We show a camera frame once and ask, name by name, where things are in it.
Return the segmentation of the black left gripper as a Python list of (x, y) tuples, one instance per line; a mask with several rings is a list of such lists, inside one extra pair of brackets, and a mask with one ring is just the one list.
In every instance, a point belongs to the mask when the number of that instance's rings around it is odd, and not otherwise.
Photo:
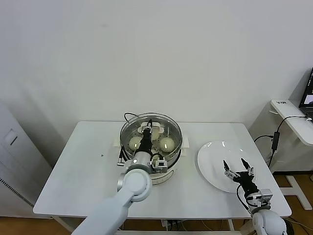
[(153, 122), (152, 122), (152, 119), (150, 119), (149, 123), (147, 123), (147, 125), (143, 129), (143, 137), (140, 141), (140, 146), (138, 148), (139, 151), (151, 152), (151, 149), (152, 149), (152, 141), (151, 141), (152, 133), (150, 131), (151, 131), (152, 126), (153, 126)]

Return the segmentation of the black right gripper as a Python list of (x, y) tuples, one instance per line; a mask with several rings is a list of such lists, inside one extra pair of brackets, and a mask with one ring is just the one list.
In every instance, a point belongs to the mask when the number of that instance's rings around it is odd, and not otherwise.
[(223, 160), (224, 174), (228, 178), (233, 179), (234, 182), (239, 183), (245, 192), (244, 197), (248, 197), (250, 194), (258, 193), (259, 189), (252, 181), (254, 178), (254, 168), (245, 159), (241, 158), (241, 161), (246, 171), (234, 172), (229, 168), (226, 161)]

